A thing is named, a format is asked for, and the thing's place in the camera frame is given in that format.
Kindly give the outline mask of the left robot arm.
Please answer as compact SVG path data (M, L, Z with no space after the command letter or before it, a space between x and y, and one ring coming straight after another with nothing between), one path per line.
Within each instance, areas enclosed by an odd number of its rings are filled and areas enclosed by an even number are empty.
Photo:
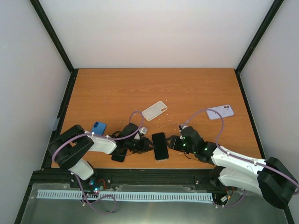
M145 137L147 129L129 123L122 131L102 136L89 132L80 125L74 125L56 137L48 146L52 161L61 169L76 174L83 185L92 188L96 185L97 176L94 168L83 159L87 152L98 152L111 155L114 161L121 161L127 151L143 154L155 149L154 144Z

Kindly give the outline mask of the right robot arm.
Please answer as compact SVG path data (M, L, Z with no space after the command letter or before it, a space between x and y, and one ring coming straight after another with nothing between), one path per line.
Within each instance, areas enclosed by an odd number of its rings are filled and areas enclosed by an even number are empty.
M205 141L191 126L182 128L179 136L167 138L166 144L170 149L193 154L200 162L213 165L209 181L216 189L236 187L251 191L282 210L299 192L298 181L279 159L238 154L215 142Z

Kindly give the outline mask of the black smartphone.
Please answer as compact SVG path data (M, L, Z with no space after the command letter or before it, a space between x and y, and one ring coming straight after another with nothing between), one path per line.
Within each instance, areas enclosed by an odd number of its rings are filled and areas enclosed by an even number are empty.
M164 133L155 133L152 135L152 142L155 147L154 155L157 161L164 161L169 158L166 137Z
M111 160L116 162L124 162L126 154L127 154L127 149L123 149L120 152L115 151L112 153Z

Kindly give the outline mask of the beige silicone phone case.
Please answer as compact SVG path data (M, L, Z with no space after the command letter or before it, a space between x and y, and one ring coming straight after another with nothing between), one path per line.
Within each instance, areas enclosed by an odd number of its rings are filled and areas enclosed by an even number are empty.
M163 101L158 101L142 111L142 115L147 121L151 121L161 115L163 112L167 111L167 109L168 107Z

